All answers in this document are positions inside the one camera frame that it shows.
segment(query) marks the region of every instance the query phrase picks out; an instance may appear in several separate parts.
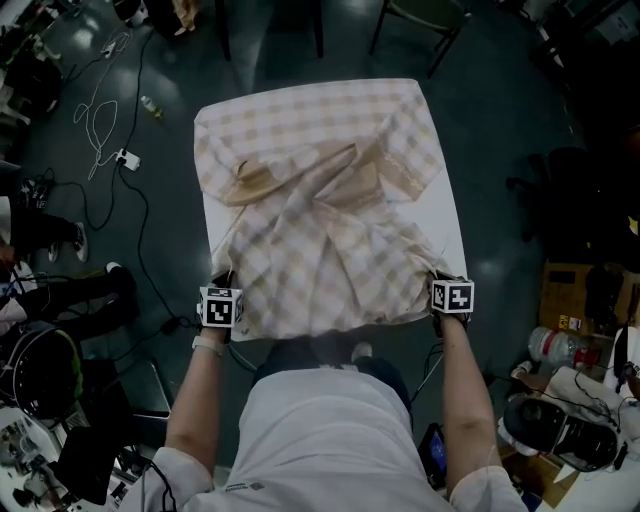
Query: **chair leg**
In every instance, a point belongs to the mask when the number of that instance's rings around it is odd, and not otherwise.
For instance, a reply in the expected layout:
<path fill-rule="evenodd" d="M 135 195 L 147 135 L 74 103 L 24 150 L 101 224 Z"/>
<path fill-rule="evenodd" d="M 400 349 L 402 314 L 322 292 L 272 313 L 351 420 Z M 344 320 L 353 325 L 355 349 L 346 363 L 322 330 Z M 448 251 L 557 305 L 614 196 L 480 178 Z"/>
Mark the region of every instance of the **chair leg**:
<path fill-rule="evenodd" d="M 433 63 L 433 66 L 431 66 L 431 69 L 427 73 L 427 78 L 431 78 L 433 76 L 433 74 L 436 72 L 436 68 L 438 67 L 438 65 L 440 64 L 440 62 L 442 61 L 442 59 L 444 58 L 446 53 L 449 51 L 449 48 L 451 48 L 451 45 L 456 40 L 456 38 L 458 37 L 459 33 L 460 33 L 460 29 L 456 29 L 456 30 L 453 31 L 453 33 L 450 36 L 445 36 L 445 37 L 448 38 L 447 44 L 444 46 L 444 49 L 438 55 L 438 58 Z"/>
<path fill-rule="evenodd" d="M 382 3 L 382 10 L 380 11 L 380 18 L 378 18 L 378 25 L 376 26 L 376 31 L 373 34 L 373 41 L 371 41 L 371 48 L 369 48 L 369 55 L 373 55 L 373 50 L 376 47 L 376 43 L 378 42 L 378 36 L 380 35 L 380 29 L 382 28 L 382 20 L 384 20 L 384 15 L 387 13 L 387 6 L 389 5 L 390 0 L 384 0 Z"/>
<path fill-rule="evenodd" d="M 229 27 L 227 26 L 227 11 L 224 7 L 224 0 L 216 0 L 216 18 L 222 53 L 224 53 L 224 58 L 229 61 L 231 60 L 231 48 L 229 47 Z"/>
<path fill-rule="evenodd" d="M 324 34 L 322 32 L 322 0 L 312 0 L 313 32 L 316 36 L 318 58 L 324 57 Z"/>
<path fill-rule="evenodd" d="M 444 44 L 444 42 L 449 39 L 451 34 L 445 34 L 444 36 L 442 36 L 442 39 L 440 39 L 440 41 L 438 41 L 438 44 L 435 46 L 434 50 L 438 51 L 440 49 L 440 47 Z"/>

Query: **white t-shirt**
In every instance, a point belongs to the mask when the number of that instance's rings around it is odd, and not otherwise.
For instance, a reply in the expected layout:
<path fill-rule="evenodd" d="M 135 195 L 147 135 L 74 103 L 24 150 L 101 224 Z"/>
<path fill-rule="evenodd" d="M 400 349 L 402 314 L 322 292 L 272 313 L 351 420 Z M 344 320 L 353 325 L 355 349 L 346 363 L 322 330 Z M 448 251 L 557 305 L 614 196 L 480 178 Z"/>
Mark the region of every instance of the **white t-shirt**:
<path fill-rule="evenodd" d="M 240 444 L 223 489 L 178 450 L 154 462 L 178 510 L 523 512 L 504 469 L 488 467 L 455 488 L 451 504 L 428 484 L 396 393 L 369 375 L 335 369 L 281 372 L 260 380 L 240 418 Z M 141 512 L 142 479 L 121 512 Z M 163 510 L 165 485 L 145 475 L 145 512 Z M 166 510 L 172 510 L 167 497 Z"/>

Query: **power strip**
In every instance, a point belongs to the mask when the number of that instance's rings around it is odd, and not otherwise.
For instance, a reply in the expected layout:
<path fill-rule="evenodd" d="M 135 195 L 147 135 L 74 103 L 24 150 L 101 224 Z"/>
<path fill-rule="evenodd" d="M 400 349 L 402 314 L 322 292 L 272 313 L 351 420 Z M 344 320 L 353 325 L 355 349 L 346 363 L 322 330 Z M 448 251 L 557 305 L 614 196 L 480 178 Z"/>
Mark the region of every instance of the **power strip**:
<path fill-rule="evenodd" d="M 124 149 L 118 151 L 116 161 L 120 162 L 131 171 L 135 171 L 138 167 L 140 167 L 140 158 Z"/>

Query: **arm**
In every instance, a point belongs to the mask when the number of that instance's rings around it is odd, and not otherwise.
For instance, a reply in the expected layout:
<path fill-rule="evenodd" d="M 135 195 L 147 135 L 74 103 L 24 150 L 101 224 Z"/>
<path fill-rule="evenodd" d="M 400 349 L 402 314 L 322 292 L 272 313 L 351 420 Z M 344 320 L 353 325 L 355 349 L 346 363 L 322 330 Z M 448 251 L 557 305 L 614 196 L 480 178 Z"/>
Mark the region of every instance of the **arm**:
<path fill-rule="evenodd" d="M 449 495 L 466 475 L 502 466 L 489 392 L 462 324 L 441 315 L 444 350 L 444 438 Z"/>
<path fill-rule="evenodd" d="M 629 391 L 636 400 L 640 400 L 640 379 L 638 377 L 629 377 L 627 379 L 627 384 L 629 385 Z"/>
<path fill-rule="evenodd" d="M 200 336 L 223 343 L 221 329 L 203 329 Z M 178 398 L 171 409 L 165 446 L 191 455 L 213 473 L 218 451 L 220 357 L 196 347 Z"/>

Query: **sleeve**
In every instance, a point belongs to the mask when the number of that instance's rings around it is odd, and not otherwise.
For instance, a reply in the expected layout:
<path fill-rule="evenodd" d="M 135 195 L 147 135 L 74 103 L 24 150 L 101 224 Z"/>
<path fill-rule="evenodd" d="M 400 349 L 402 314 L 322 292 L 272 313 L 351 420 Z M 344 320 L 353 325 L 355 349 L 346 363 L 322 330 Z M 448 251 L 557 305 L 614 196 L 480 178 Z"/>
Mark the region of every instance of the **sleeve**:
<path fill-rule="evenodd" d="M 509 475 L 500 466 L 477 469 L 455 486 L 449 499 L 457 512 L 526 512 Z"/>
<path fill-rule="evenodd" d="M 177 510 L 182 509 L 196 494 L 210 492 L 213 479 L 207 469 L 196 459 L 173 448 L 160 448 L 153 462 L 164 474 L 176 500 Z M 166 507 L 162 504 L 162 495 L 167 487 L 153 468 L 144 475 L 144 511 L 142 511 L 143 478 L 133 484 L 119 507 L 119 512 L 157 512 L 173 510 L 173 502 L 168 493 Z"/>

